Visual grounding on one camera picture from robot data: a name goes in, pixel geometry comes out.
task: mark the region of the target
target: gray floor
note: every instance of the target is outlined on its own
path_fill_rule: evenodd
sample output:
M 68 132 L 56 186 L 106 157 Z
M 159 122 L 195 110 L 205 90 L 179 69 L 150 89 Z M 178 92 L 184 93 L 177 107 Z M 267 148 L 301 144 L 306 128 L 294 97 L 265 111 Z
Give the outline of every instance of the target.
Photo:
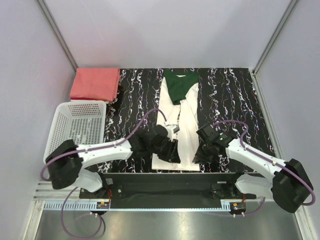
M 258 203 L 248 203 L 248 212 Z M 65 224 L 78 236 L 88 236 L 99 220 L 82 211 L 66 211 Z M 103 215 L 106 232 L 101 240 L 302 240 L 297 220 L 273 202 L 254 216 L 232 218 L 205 212 L 109 212 Z M 44 211 L 36 240 L 72 239 L 62 230 L 59 211 Z

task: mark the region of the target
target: black marble table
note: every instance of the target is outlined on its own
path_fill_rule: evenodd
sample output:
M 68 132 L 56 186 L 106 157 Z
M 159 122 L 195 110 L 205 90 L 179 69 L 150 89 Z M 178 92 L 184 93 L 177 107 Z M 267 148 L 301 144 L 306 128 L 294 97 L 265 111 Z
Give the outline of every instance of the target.
M 238 120 L 249 126 L 244 140 L 251 146 L 274 156 L 266 122 L 259 105 L 256 89 L 247 68 L 180 68 L 175 71 L 196 71 L 199 74 L 197 118 L 198 126 L 222 120 Z M 157 108 L 163 69 L 121 69 L 117 99 L 107 105 L 104 142 L 127 136 L 150 109 Z M 141 126 L 148 129 L 156 124 L 157 115 L 152 113 Z M 243 126 L 222 125 L 234 129 L 238 135 Z M 151 155 L 147 158 L 129 158 L 106 162 L 95 166 L 101 173 L 174 173 L 151 169 Z M 202 164 L 203 173 L 252 172 L 242 163 L 217 157 L 214 163 Z

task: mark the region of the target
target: white wall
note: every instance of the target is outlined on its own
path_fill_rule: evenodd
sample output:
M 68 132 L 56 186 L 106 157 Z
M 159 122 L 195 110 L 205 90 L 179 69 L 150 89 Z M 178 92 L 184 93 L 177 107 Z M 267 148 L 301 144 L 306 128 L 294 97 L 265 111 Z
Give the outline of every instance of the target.
M 286 160 L 302 162 L 318 197 L 308 210 L 320 236 L 320 1 L 298 3 L 258 72 Z
M 56 106 L 74 71 L 34 0 L 0 0 L 0 232 L 24 230 Z
M 290 0 L 45 0 L 80 67 L 254 68 Z

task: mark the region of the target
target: white laundry basket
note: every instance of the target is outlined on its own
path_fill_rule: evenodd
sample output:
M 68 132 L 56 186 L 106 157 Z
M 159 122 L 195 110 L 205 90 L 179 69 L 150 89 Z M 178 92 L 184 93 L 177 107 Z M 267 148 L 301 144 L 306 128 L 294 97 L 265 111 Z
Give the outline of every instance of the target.
M 43 160 L 65 140 L 72 139 L 75 144 L 102 143 L 106 107 L 104 101 L 94 100 L 61 103 L 55 110 Z

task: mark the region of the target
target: red cloth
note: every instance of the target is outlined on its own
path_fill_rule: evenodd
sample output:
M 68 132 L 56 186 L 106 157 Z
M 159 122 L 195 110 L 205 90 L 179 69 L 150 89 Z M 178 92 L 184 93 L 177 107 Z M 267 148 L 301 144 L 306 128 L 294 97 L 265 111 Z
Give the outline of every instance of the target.
M 70 98 L 113 102 L 119 80 L 120 68 L 78 68 Z

